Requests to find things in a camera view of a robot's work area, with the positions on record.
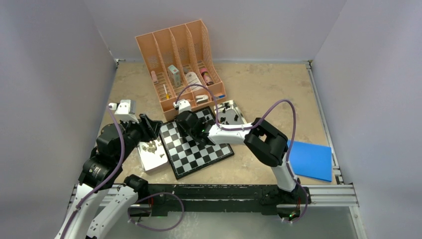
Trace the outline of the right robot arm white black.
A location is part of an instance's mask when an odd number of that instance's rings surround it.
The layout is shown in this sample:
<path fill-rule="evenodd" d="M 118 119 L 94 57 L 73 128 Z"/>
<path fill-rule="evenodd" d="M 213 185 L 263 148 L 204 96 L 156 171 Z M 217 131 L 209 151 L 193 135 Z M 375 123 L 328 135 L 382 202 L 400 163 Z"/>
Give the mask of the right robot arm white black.
<path fill-rule="evenodd" d="M 184 111 L 175 118 L 179 133 L 200 145 L 238 144 L 246 146 L 276 178 L 277 188 L 263 192 L 262 205 L 308 204 L 310 197 L 290 162 L 293 146 L 287 136 L 263 118 L 242 125 L 211 124 Z"/>

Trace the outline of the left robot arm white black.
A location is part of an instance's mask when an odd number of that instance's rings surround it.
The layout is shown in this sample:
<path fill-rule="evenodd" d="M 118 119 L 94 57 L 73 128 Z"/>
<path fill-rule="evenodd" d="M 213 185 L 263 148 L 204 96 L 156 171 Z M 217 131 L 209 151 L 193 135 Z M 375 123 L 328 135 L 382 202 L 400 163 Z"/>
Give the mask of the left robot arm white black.
<path fill-rule="evenodd" d="M 104 197 L 122 172 L 122 164 L 141 142 L 150 142 L 159 136 L 161 120 L 152 120 L 145 114 L 112 115 L 113 122 L 101 129 L 89 159 L 78 178 L 76 194 L 58 239 L 100 239 L 115 223 L 122 207 L 141 204 L 148 199 L 147 181 L 131 176 L 134 186 L 123 186 L 117 200 L 98 209 Z"/>

